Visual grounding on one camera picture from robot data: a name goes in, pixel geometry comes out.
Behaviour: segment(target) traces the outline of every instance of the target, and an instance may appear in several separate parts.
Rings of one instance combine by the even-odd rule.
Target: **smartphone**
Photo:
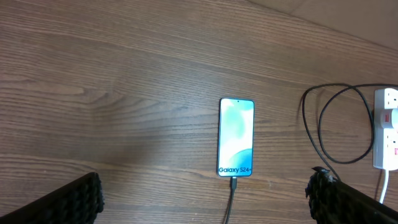
[[[218,168],[222,177],[248,177],[253,168],[254,102],[222,98]]]

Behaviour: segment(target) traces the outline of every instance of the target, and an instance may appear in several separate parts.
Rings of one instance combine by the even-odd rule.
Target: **wooden surface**
[[[395,50],[244,0],[2,0],[0,215],[96,171],[106,197],[97,223],[222,223],[218,103],[235,96],[256,102],[254,172],[238,181],[230,223],[315,223],[304,188],[324,164],[302,93],[396,83],[397,73]],[[309,96],[312,130],[339,89]],[[363,91],[373,103],[374,88]],[[338,159],[366,150],[357,94],[331,104],[323,133]],[[374,197],[372,155],[334,167]],[[385,204],[398,210],[390,178]]]

